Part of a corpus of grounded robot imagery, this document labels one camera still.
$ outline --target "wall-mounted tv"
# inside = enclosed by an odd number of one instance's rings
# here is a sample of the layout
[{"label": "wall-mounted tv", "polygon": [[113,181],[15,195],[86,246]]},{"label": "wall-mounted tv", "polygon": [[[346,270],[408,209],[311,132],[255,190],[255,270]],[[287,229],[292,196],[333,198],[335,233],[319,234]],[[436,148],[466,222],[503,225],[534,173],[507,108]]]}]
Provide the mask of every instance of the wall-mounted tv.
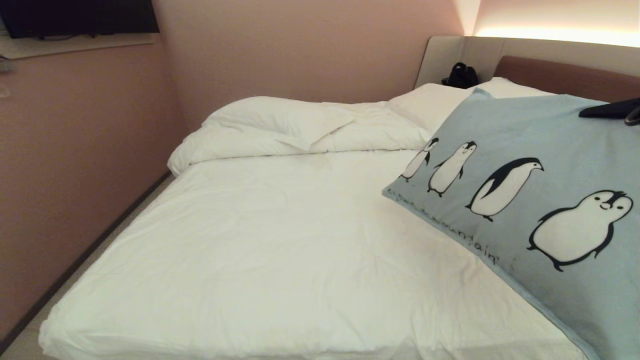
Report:
[{"label": "wall-mounted tv", "polygon": [[159,32],[151,0],[0,0],[12,38]]}]

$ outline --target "cartoon penguin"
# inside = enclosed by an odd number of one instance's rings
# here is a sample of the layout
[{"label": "cartoon penguin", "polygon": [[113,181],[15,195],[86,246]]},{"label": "cartoon penguin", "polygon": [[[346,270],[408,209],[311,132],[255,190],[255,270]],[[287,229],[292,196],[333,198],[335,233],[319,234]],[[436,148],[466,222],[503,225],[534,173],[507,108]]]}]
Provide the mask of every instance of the cartoon penguin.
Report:
[{"label": "cartoon penguin", "polygon": [[554,210],[541,218],[527,249],[540,250],[560,272],[560,266],[579,263],[592,252],[595,258],[611,242],[613,223],[628,214],[633,205],[623,192],[592,193],[574,208]]},{"label": "cartoon penguin", "polygon": [[517,159],[500,167],[480,186],[471,203],[465,207],[493,222],[491,217],[511,203],[531,171],[537,168],[545,171],[536,158]]},{"label": "cartoon penguin", "polygon": [[418,152],[418,155],[416,155],[413,158],[413,160],[411,160],[411,162],[406,167],[402,175],[400,175],[400,177],[404,178],[404,180],[408,183],[409,179],[411,179],[415,175],[415,173],[418,172],[418,169],[420,168],[420,165],[422,164],[423,160],[424,160],[425,166],[428,165],[429,158],[431,157],[431,154],[429,153],[429,151],[431,151],[437,143],[438,143],[438,138],[431,139],[431,141],[427,144],[427,146],[425,146],[423,150]]},{"label": "cartoon penguin", "polygon": [[436,165],[435,168],[438,170],[436,170],[431,176],[431,179],[429,179],[429,189],[427,192],[433,190],[438,193],[438,196],[442,197],[442,194],[453,184],[456,177],[462,179],[462,168],[469,159],[469,156],[474,153],[476,147],[475,142],[465,142],[462,146],[458,147],[458,150],[456,150],[451,157],[441,164]]}]

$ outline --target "wall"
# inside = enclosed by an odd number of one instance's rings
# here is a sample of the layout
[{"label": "wall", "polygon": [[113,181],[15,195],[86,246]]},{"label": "wall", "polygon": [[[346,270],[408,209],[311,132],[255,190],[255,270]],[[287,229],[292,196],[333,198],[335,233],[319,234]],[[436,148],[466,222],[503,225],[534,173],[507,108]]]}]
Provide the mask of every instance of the wall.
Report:
[{"label": "wall", "polygon": [[451,0],[156,0],[187,124],[252,95],[388,100],[427,39],[462,35]]},{"label": "wall", "polygon": [[186,135],[160,42],[15,66],[0,74],[0,338]]},{"label": "wall", "polygon": [[476,28],[476,19],[482,0],[451,0],[453,1],[465,31],[465,36],[473,36]]},{"label": "wall", "polygon": [[482,0],[474,34],[640,46],[640,1]]}]

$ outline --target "upholstered headboard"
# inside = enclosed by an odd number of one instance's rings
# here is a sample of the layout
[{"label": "upholstered headboard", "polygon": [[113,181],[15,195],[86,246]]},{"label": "upholstered headboard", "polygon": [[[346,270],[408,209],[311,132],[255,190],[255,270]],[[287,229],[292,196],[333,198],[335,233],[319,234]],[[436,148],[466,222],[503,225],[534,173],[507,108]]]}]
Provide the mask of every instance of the upholstered headboard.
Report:
[{"label": "upholstered headboard", "polygon": [[555,94],[607,102],[640,97],[640,78],[552,61],[503,56],[494,76]]},{"label": "upholstered headboard", "polygon": [[640,97],[640,48],[481,37],[431,37],[415,86],[439,83],[458,61],[480,81],[502,76],[557,94],[602,101]]}]

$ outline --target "black bag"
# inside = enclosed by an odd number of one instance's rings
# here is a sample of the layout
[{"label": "black bag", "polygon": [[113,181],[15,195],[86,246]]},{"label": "black bag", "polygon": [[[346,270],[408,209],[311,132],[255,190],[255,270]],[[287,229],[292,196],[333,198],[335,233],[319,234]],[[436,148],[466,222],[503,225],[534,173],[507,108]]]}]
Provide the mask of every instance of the black bag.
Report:
[{"label": "black bag", "polygon": [[454,88],[467,89],[478,85],[478,76],[476,70],[471,66],[468,67],[463,63],[457,63],[451,70],[451,75],[442,79],[442,84],[453,86]]}]

